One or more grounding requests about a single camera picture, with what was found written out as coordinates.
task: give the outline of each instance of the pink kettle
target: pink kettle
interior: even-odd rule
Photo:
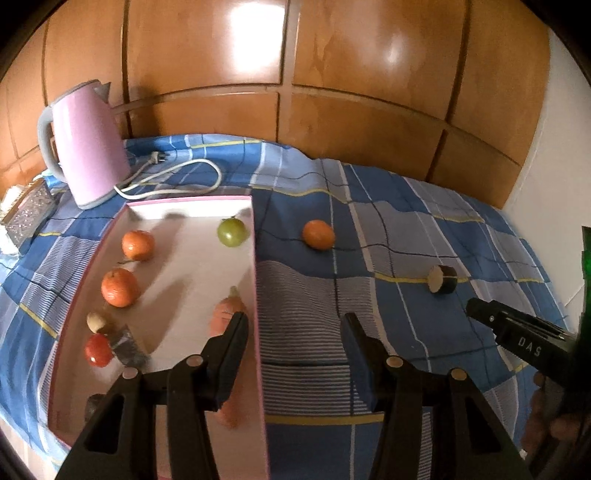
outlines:
[[[52,175],[65,181],[81,209],[111,198],[113,186],[130,174],[115,117],[109,107],[110,83],[81,83],[43,110],[37,123],[39,148]],[[51,123],[58,164],[51,149]]]

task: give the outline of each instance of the kettle handle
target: kettle handle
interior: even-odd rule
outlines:
[[[66,181],[64,171],[58,165],[56,156],[51,149],[51,122],[53,122],[53,109],[51,108],[51,105],[49,105],[42,111],[39,121],[37,122],[39,149],[41,150],[45,165],[47,165],[51,174],[58,180]]]

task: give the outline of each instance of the orange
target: orange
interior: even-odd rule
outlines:
[[[143,230],[132,230],[123,236],[121,248],[130,260],[149,260],[154,255],[154,236]]]
[[[335,232],[322,220],[310,220],[301,231],[301,237],[308,247],[316,250],[328,250],[335,245]]]
[[[103,298],[113,307],[128,307],[139,298],[139,285],[135,275],[124,268],[108,271],[100,284]]]

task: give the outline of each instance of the white cable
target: white cable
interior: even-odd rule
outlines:
[[[148,167],[149,165],[152,165],[152,164],[156,163],[157,161],[158,161],[157,156],[155,157],[154,155],[152,155],[152,157],[150,158],[150,160],[146,164],[144,164],[143,166],[141,166],[138,169],[137,172],[135,172],[131,177],[129,177],[128,179],[126,179],[125,181],[123,181],[120,185],[123,185],[123,184],[125,184],[125,183],[133,180],[146,167]],[[193,163],[206,163],[206,164],[208,164],[209,166],[211,166],[216,171],[216,173],[217,173],[217,180],[214,182],[214,184],[212,186],[206,187],[206,188],[201,189],[201,190],[195,190],[195,189],[193,189],[193,190],[165,189],[165,190],[153,190],[151,192],[145,192],[145,193],[138,193],[137,195],[130,195],[130,194],[127,194],[126,193],[126,192],[128,192],[130,190],[136,189],[137,187],[141,187],[144,183],[146,183],[146,182],[148,182],[148,181],[150,181],[152,179],[155,179],[155,178],[157,178],[159,176],[162,176],[162,175],[165,175],[167,173],[170,173],[171,171],[178,170],[178,169],[183,168],[183,167],[185,167],[187,165],[191,165]],[[120,189],[116,185],[113,188],[115,189],[115,191],[119,195],[121,195],[125,199],[128,199],[128,200],[140,200],[140,199],[144,199],[146,197],[150,197],[152,195],[163,195],[163,194],[169,194],[169,193],[172,193],[172,194],[175,194],[175,193],[192,193],[192,194],[200,194],[200,195],[203,195],[205,193],[209,193],[209,192],[214,191],[215,189],[217,189],[220,186],[221,183],[222,183],[222,171],[220,170],[220,168],[214,162],[212,162],[211,160],[207,160],[206,158],[196,158],[194,160],[189,160],[189,161],[183,162],[183,163],[181,163],[179,165],[174,165],[174,166],[172,166],[170,168],[167,168],[166,170],[159,171],[157,173],[154,173],[152,175],[149,175],[148,177],[140,180],[139,182],[134,183],[132,185],[129,185],[127,187],[124,187],[124,188],[121,188]]]

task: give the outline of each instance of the white wall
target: white wall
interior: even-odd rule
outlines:
[[[540,258],[575,328],[583,308],[581,226],[591,226],[591,87],[552,32],[540,120],[504,211]]]

